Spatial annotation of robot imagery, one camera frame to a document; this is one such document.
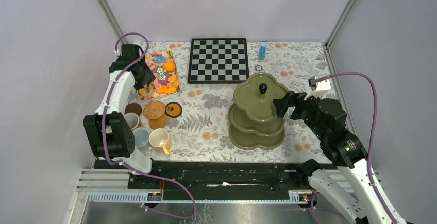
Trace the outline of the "kiwi purple cake slice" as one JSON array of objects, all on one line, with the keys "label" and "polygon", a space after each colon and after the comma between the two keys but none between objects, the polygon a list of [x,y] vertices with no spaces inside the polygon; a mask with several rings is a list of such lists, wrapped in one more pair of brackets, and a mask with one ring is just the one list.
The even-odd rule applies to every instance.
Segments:
[{"label": "kiwi purple cake slice", "polygon": [[164,70],[161,67],[157,68],[157,74],[158,74],[158,83],[160,85],[168,85],[167,78],[169,77],[168,71]]}]

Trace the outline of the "blue frosted donut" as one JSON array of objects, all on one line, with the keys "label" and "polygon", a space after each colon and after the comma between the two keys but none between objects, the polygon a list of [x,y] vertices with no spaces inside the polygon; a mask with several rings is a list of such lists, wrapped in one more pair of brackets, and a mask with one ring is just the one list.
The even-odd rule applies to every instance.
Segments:
[{"label": "blue frosted donut", "polygon": [[154,56],[153,61],[156,67],[162,67],[166,63],[167,58],[163,55],[157,55]]}]

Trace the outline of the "green three-tier serving stand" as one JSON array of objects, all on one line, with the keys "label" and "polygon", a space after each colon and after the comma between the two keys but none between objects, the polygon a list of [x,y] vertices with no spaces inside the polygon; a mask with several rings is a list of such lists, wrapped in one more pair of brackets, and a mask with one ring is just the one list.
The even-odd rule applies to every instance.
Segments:
[{"label": "green three-tier serving stand", "polygon": [[278,147],[285,137],[285,121],[277,117],[273,100],[283,98],[287,92],[285,85],[264,72],[252,74],[240,83],[228,112],[231,142],[244,150]]}]

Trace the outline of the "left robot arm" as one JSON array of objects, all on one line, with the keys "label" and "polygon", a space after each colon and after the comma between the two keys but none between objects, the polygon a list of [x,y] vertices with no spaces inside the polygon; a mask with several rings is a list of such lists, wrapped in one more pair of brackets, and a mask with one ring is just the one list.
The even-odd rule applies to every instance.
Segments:
[{"label": "left robot arm", "polygon": [[128,94],[150,85],[155,75],[145,63],[143,49],[135,44],[123,44],[118,58],[109,67],[110,80],[105,96],[94,114],[86,115],[83,126],[93,155],[109,164],[126,166],[140,175],[147,188],[159,184],[160,175],[152,170],[152,159],[135,146],[135,137],[125,116]]}]

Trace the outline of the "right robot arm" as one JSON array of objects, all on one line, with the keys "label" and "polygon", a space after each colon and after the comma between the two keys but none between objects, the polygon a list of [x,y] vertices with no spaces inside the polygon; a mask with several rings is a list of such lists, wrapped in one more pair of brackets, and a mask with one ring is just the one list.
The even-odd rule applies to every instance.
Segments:
[{"label": "right robot arm", "polygon": [[406,223],[395,210],[380,184],[370,180],[369,154],[361,141],[345,127],[346,112],[340,102],[330,98],[306,97],[305,93],[286,93],[274,99],[278,117],[294,107],[290,118],[303,120],[320,141],[323,154],[337,167],[352,187],[354,196],[330,178],[314,160],[297,168],[296,184],[313,188],[323,195],[348,223]]}]

